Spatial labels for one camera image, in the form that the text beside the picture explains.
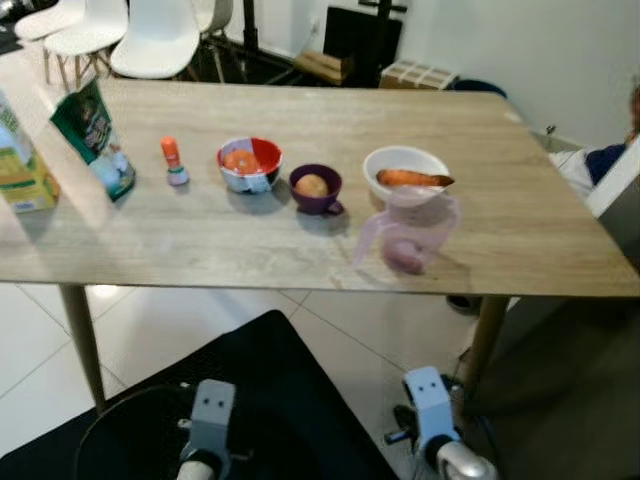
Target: table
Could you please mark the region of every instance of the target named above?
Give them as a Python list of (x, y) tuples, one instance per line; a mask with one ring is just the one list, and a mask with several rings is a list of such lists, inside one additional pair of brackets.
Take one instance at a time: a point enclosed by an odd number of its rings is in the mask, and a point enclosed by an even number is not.
[[(101, 83), (138, 170), (112, 204), (49, 126), (35, 139), (64, 195), (51, 211), (0, 205), (0, 281), (60, 284), (98, 409), (105, 406), (83, 286), (303, 288), (484, 295), (466, 378), (477, 385), (511, 295), (629, 297), (638, 276), (500, 97), (486, 93), (304, 89), (109, 80)], [(177, 138), (190, 184), (166, 183), (159, 146)], [(347, 213), (296, 212), (285, 182), (272, 194), (226, 189), (213, 160), (230, 137), (269, 138), (283, 177), (324, 163), (344, 179)], [(349, 267), (378, 210), (361, 168), (376, 148), (431, 151), (457, 183), (462, 224), (423, 276), (398, 275), (370, 254)]]

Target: person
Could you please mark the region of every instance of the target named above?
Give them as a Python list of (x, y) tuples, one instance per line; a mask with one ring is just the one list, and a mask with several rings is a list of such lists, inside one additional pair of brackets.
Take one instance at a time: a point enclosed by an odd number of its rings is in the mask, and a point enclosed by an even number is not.
[(601, 150), (582, 149), (549, 155), (551, 163), (583, 200), (593, 192), (627, 147), (638, 138), (638, 133), (640, 133), (640, 81), (636, 81), (631, 94), (630, 110), (631, 133), (624, 143), (610, 145)]

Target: orange cap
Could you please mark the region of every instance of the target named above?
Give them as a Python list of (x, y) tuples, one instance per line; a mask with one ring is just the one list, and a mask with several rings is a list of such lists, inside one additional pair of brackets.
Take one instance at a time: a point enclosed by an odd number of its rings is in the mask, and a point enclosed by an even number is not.
[(164, 157), (170, 167), (180, 166), (180, 152), (178, 151), (178, 143), (173, 137), (164, 137), (160, 142)]

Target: green package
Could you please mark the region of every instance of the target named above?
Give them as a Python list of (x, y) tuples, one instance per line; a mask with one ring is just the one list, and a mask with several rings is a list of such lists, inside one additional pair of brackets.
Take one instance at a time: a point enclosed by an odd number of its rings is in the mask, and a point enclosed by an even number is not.
[(122, 152), (96, 80), (66, 97), (51, 121), (102, 182), (111, 200), (131, 190), (136, 171)]

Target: white tile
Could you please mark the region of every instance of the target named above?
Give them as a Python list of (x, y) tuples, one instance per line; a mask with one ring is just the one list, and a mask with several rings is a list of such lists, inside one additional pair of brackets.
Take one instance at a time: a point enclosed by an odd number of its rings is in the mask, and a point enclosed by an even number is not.
[(69, 341), (60, 325), (13, 284), (0, 284), (0, 395)]
[(393, 407), (407, 403), (402, 370), (304, 308), (291, 323), (398, 476), (411, 478), (408, 443), (383, 441), (385, 433), (398, 428)]
[(280, 290), (281, 294), (283, 294), (285, 297), (289, 297), (298, 305), (304, 302), (304, 299), (307, 298), (307, 295), (309, 295), (310, 292), (311, 290), (298, 290), (293, 288)]
[(451, 373), (473, 323), (435, 295), (313, 291), (303, 306), (405, 370)]
[(100, 358), (131, 386), (262, 313), (297, 307), (268, 290), (137, 288), (96, 322)]
[[(18, 287), (44, 308), (67, 332), (70, 331), (60, 289), (57, 285), (22, 283)], [(95, 322), (104, 312), (133, 292), (133, 290), (133, 287), (116, 287), (114, 285), (85, 287), (93, 321)]]
[[(107, 397), (124, 386), (106, 369)], [(0, 457), (94, 406), (73, 342), (0, 398)]]

